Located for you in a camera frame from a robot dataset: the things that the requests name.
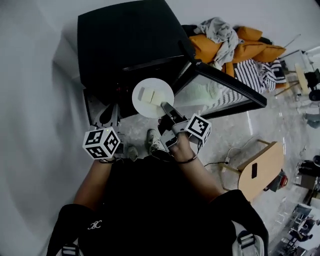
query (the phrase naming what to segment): hand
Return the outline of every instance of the hand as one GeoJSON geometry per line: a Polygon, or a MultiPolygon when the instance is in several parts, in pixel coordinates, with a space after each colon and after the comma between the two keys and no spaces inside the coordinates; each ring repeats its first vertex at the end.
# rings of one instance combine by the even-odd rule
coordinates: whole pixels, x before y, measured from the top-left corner
{"type": "Polygon", "coordinates": [[[195,153],[190,147],[190,141],[186,132],[179,132],[177,143],[169,147],[171,154],[177,162],[185,162],[195,157],[195,153]]]}

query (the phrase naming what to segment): wrist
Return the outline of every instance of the wrist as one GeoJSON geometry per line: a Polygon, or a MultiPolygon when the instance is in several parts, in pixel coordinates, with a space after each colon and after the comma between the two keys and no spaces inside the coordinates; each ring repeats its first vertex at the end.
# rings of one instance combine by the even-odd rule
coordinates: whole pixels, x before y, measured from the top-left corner
{"type": "Polygon", "coordinates": [[[188,149],[176,149],[172,152],[172,155],[176,162],[186,162],[194,158],[196,154],[191,148],[188,149]]]}
{"type": "Polygon", "coordinates": [[[116,158],[114,156],[111,158],[99,159],[99,163],[101,163],[101,164],[113,164],[115,162],[116,162],[116,158]]]}

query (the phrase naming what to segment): backpack strap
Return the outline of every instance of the backpack strap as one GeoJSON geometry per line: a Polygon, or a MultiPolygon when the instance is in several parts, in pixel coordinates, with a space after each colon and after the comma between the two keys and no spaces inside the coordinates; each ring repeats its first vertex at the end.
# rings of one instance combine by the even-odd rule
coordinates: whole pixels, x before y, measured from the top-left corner
{"type": "Polygon", "coordinates": [[[244,226],[232,221],[236,240],[232,245],[233,256],[264,256],[264,242],[258,235],[247,231],[244,226]]]}
{"type": "Polygon", "coordinates": [[[74,243],[66,244],[61,249],[62,256],[79,256],[79,247],[74,243]]]}

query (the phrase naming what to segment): food piece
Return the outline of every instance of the food piece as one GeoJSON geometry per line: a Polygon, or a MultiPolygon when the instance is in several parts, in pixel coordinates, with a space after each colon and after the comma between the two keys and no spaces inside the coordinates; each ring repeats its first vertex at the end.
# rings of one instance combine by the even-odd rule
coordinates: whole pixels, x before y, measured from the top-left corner
{"type": "Polygon", "coordinates": [[[146,103],[151,103],[152,97],[154,95],[154,89],[152,88],[143,88],[143,93],[141,96],[141,101],[146,103]]]}
{"type": "Polygon", "coordinates": [[[165,101],[165,95],[162,91],[155,90],[151,99],[151,104],[161,106],[161,103],[165,101]]]}

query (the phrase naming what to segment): white plate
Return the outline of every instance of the white plate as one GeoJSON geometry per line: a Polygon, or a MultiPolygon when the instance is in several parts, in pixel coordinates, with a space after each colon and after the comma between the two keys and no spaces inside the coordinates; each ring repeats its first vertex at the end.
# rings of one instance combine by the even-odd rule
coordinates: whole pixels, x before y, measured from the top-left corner
{"type": "Polygon", "coordinates": [[[152,88],[155,91],[163,92],[164,101],[168,102],[171,106],[174,105],[174,92],[172,91],[169,84],[158,78],[147,78],[139,82],[132,92],[132,103],[136,111],[146,118],[160,118],[166,113],[160,106],[156,106],[151,103],[146,103],[139,100],[139,94],[141,93],[142,87],[152,88]]]}

